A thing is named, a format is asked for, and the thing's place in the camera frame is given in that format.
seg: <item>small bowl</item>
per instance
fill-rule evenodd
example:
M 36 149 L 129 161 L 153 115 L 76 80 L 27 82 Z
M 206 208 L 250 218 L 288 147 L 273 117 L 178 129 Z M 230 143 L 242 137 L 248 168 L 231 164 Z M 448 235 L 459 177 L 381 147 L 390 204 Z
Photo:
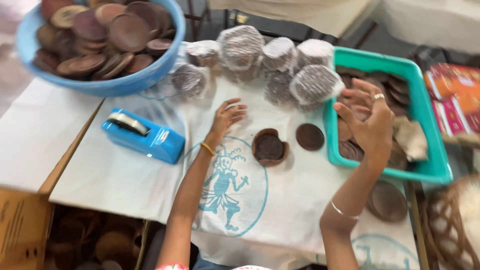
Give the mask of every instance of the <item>small bowl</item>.
M 255 153 L 256 153 L 255 142 L 257 141 L 257 138 L 259 136 L 263 135 L 263 134 L 272 134 L 272 135 L 278 137 L 278 130 L 276 130 L 274 128 L 265 128 L 265 129 L 262 129 L 261 131 L 259 131 L 255 135 L 255 137 L 253 138 L 253 143 L 252 143 L 253 156 L 258 161 L 258 163 L 260 163 L 260 164 L 262 164 L 266 167 L 275 166 L 275 165 L 278 165 L 278 164 L 282 163 L 288 157 L 288 152 L 290 150 L 290 146 L 289 146 L 288 142 L 282 142 L 283 143 L 283 157 L 279 160 L 259 160 L 257 158 L 257 156 L 255 155 Z
M 82 0 L 75 0 L 75 2 L 84 3 Z M 25 15 L 17 29 L 15 46 L 18 57 L 23 65 L 34 75 L 55 85 L 71 88 L 88 95 L 118 97 L 147 90 L 165 77 L 173 67 L 185 36 L 185 18 L 180 6 L 174 0 L 151 0 L 151 2 L 161 4 L 170 13 L 177 32 L 172 46 L 165 54 L 137 73 L 113 80 L 87 82 L 65 79 L 39 69 L 32 61 L 36 50 L 40 48 L 36 38 L 36 31 L 46 22 L 40 12 L 40 4 Z

